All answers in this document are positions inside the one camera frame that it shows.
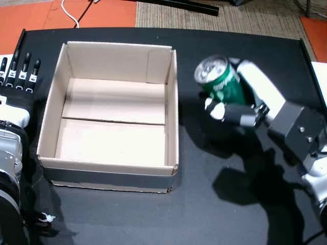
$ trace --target black cable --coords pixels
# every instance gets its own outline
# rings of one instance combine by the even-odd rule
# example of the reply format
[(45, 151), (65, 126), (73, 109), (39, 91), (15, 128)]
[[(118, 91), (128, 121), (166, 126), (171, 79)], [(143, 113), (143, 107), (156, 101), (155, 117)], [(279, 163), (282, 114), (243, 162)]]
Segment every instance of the black cable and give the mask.
[(93, 0), (89, 0), (89, 4), (87, 5), (86, 9), (84, 10), (84, 12), (82, 13), (82, 15), (79, 17), (79, 19), (77, 20), (77, 22), (79, 23), (81, 21), (81, 19), (83, 18), (83, 16), (85, 15), (85, 13), (88, 11), (88, 9), (91, 7), (91, 4), (93, 3)]
[(321, 236), (324, 233), (323, 230), (317, 232), (316, 234), (312, 235), (308, 240), (306, 240), (303, 245), (308, 245), (311, 243), (314, 239), (316, 239), (318, 236)]

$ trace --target orange floor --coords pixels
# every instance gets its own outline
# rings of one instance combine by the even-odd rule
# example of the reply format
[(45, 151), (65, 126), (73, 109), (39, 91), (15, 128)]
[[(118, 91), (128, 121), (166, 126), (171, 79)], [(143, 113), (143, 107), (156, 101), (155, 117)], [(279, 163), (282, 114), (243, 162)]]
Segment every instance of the orange floor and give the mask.
[[(66, 10), (79, 18), (88, 0), (65, 0)], [(75, 23), (64, 14), (61, 0), (0, 8), (0, 54), (12, 54), (23, 28), (26, 30), (73, 28)], [(83, 27), (134, 27), (136, 2), (101, 0), (92, 4), (80, 21)]]
[(318, 62), (327, 62), (327, 21), (301, 17)]

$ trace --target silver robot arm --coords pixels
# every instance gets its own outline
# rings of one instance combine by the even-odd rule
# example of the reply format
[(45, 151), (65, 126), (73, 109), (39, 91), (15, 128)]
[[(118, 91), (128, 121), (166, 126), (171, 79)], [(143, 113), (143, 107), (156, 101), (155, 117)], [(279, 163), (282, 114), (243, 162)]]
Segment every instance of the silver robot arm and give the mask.
[(229, 59), (253, 92), (253, 105), (205, 100), (205, 110), (216, 120), (254, 128), (261, 122), (269, 137), (301, 169), (311, 189), (320, 221), (327, 231), (327, 133), (322, 116), (308, 107), (285, 100), (269, 78), (252, 62)]

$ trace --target can lid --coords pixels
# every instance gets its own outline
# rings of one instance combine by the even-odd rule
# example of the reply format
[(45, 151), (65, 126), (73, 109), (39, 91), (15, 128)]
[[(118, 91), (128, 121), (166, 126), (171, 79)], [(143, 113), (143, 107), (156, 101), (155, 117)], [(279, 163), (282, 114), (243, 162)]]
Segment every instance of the can lid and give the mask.
[(220, 77), (227, 68), (226, 57), (220, 55), (210, 56), (196, 67), (194, 78), (198, 83), (209, 83)]

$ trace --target gray carpet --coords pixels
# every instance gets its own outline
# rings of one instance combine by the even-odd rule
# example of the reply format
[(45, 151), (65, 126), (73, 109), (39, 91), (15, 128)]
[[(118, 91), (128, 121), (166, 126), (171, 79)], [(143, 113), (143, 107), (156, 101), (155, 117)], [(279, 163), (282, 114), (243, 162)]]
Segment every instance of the gray carpet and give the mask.
[[(316, 57), (300, 21), (303, 12), (293, 0), (252, 0), (234, 7), (222, 1), (198, 1), (220, 6), (219, 16), (209, 16), (176, 8), (138, 3), (137, 27), (183, 28), (302, 38), (313, 61)], [(326, 0), (312, 0), (312, 9), (321, 13)]]

